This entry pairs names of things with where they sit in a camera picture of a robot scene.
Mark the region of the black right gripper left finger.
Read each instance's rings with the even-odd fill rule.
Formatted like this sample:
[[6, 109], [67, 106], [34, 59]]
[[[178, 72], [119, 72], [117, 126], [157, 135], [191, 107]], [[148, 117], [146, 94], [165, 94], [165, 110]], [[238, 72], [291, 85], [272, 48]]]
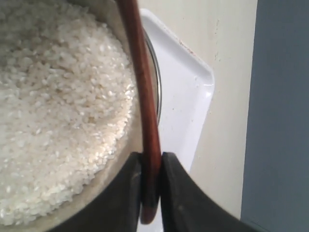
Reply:
[[141, 154], [133, 152], [106, 189], [55, 232], [135, 232], [140, 214]]

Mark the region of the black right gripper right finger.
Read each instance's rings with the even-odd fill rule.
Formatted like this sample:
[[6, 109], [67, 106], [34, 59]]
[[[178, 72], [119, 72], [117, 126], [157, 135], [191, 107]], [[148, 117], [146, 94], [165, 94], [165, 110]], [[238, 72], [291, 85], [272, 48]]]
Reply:
[[161, 212], [166, 232], [253, 232], [192, 180], [176, 155], [165, 152], [161, 163]]

